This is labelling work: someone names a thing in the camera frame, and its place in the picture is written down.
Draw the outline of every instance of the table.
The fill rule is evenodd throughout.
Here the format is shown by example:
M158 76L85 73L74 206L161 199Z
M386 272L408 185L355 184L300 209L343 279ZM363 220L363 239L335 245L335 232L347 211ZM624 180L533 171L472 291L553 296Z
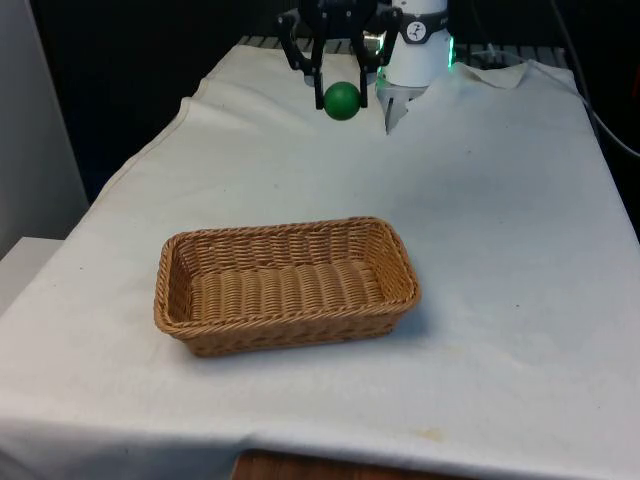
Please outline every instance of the table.
M327 85L352 62L329 56ZM637 478L640 251L580 101L459 71L387 137L375 102L338 123L312 93L237 47L109 182L0 319L0 472L226 478L259 448ZM359 215L394 225L424 290L391 336L202 360L155 328L172 234Z

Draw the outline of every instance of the rectangular basket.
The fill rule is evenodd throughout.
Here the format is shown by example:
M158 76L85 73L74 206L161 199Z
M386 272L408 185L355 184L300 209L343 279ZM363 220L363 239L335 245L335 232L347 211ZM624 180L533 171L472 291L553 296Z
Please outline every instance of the rectangular basket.
M198 356L385 335L420 300L391 226L352 218L178 234L154 317Z

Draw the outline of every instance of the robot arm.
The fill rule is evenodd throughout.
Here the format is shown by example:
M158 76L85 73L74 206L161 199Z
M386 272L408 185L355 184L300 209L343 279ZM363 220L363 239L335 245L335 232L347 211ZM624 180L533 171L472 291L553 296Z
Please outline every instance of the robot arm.
M311 29L313 51L305 57L295 42L295 31L304 21ZM389 65L403 22L402 10L378 0L301 0L300 7L278 15L276 29L294 70L302 70L313 80L316 108L324 108L322 58L327 40L348 38L360 66L360 106L366 108L367 75ZM385 33L384 44L371 52L364 43L364 31Z

